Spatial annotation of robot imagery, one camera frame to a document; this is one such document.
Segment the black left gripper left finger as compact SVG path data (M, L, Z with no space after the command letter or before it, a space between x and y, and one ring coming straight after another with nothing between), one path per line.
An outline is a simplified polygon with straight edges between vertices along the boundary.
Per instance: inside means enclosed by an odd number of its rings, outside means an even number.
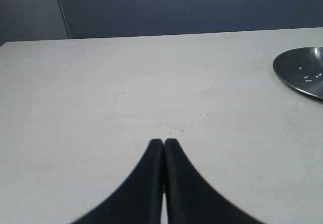
M160 223L164 193L164 144L152 139L126 180L73 223Z

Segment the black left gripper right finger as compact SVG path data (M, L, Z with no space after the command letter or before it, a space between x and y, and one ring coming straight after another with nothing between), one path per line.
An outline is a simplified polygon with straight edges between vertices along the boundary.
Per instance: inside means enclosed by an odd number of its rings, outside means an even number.
M180 143L164 145L169 223L261 223L218 193L196 170Z

